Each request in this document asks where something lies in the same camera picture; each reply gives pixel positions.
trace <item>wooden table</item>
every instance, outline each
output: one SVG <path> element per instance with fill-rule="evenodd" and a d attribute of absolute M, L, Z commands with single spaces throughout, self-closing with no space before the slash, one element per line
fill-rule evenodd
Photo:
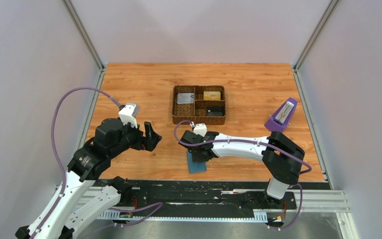
<path fill-rule="evenodd" d="M 102 178 L 164 180 L 267 181 L 271 177 L 264 164 L 245 158 L 215 158 L 207 171 L 189 174 L 186 149 L 173 137 L 172 89 L 174 85 L 223 85 L 226 91 L 225 125 L 208 125 L 211 131 L 242 137 L 270 135 L 264 123 L 277 108 L 293 97 L 300 103 L 289 64 L 109 64 L 101 89 L 120 103 L 137 103 L 137 122 L 150 121 L 163 137 L 153 152 L 127 150 L 112 160 Z M 99 95 L 88 138 L 106 118 L 116 118 L 118 108 Z M 182 125 L 179 137 L 189 126 Z M 313 170 L 300 181 L 323 181 L 323 175 L 302 104 L 298 104 L 285 135 L 305 150 L 304 160 Z"/>

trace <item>white wall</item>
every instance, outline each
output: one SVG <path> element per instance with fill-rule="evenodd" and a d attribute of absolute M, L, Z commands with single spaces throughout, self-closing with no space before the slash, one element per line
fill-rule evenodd
<path fill-rule="evenodd" d="M 104 63 L 295 63 L 329 0 L 73 0 Z"/>
<path fill-rule="evenodd" d="M 50 143 L 56 103 L 98 70 L 60 0 L 0 0 L 0 238 L 13 238 L 51 198 L 61 174 Z M 61 107 L 57 147 L 76 149 L 90 93 Z"/>
<path fill-rule="evenodd" d="M 382 238 L 382 1 L 341 1 L 301 70 L 336 189 Z"/>

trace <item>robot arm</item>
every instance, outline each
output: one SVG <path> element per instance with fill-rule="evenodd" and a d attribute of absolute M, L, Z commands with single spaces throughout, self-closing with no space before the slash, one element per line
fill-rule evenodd
<path fill-rule="evenodd" d="M 284 155 L 277 154 L 272 148 L 260 145 L 270 144 L 303 160 L 305 152 L 281 132 L 272 132 L 270 136 L 245 138 L 228 136 L 207 131 L 204 124 L 197 124 L 193 132 L 186 130 L 181 142 L 196 144 L 214 140 L 200 146 L 184 146 L 192 154 L 194 163 L 207 162 L 218 157 L 243 157 L 263 162 L 272 174 L 265 195 L 267 200 L 281 200 L 290 185 L 298 183 L 301 164 Z"/>
<path fill-rule="evenodd" d="M 119 118 L 103 120 L 96 128 L 95 136 L 74 153 L 68 164 L 64 193 L 62 194 L 62 187 L 59 187 L 40 216 L 31 225 L 18 229 L 15 234 L 18 239 L 76 238 L 106 209 L 119 201 L 129 199 L 132 186 L 124 179 L 116 177 L 105 188 L 104 195 L 97 196 L 83 208 L 73 212 L 82 195 L 110 167 L 113 158 L 129 148 L 153 151 L 162 139 L 153 131 L 149 122 L 144 122 L 144 135 L 135 119 L 138 111 L 136 104 L 128 103 L 121 108 Z M 49 212 L 50 216 L 38 228 Z"/>

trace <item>wicker basket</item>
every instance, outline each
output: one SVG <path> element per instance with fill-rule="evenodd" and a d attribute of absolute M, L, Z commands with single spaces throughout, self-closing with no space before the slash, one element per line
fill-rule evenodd
<path fill-rule="evenodd" d="M 220 101 L 203 100 L 204 91 L 219 91 Z M 178 93 L 194 93 L 193 104 L 178 104 Z M 224 107 L 225 114 L 220 117 L 206 116 L 207 107 Z M 192 120 L 195 123 L 205 124 L 225 124 L 226 120 L 226 98 L 225 88 L 223 86 L 174 86 L 172 121 L 177 124 L 183 120 Z"/>

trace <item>gray floor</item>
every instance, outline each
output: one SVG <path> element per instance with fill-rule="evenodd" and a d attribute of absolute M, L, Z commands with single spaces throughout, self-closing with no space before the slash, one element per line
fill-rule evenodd
<path fill-rule="evenodd" d="M 292 214 L 287 213 L 288 223 Z M 80 236 L 110 224 L 96 220 Z M 131 227 L 110 227 L 93 234 L 92 239 L 341 239 L 335 213 L 302 213 L 298 221 L 280 232 L 260 223 L 202 223 L 148 221 Z"/>

